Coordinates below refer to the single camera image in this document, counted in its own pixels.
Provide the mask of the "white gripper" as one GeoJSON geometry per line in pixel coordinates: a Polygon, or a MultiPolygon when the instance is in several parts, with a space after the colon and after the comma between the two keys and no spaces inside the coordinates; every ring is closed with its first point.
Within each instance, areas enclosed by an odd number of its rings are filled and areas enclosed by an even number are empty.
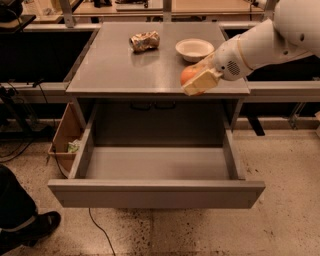
{"type": "Polygon", "coordinates": [[[206,56],[196,63],[196,66],[209,68],[202,69],[199,74],[203,93],[216,87],[221,77],[228,81],[234,81],[246,77],[252,72],[242,55],[239,35],[222,43],[215,53],[206,56]]]}

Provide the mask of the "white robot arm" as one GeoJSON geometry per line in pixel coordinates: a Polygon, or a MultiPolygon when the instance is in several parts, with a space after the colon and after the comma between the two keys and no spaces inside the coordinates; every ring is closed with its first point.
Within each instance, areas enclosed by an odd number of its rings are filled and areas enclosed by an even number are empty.
{"type": "Polygon", "coordinates": [[[222,79],[238,80],[261,67],[311,55],[320,56],[320,0],[279,0],[272,18],[186,67],[180,84],[186,95],[200,95],[222,79]]]}

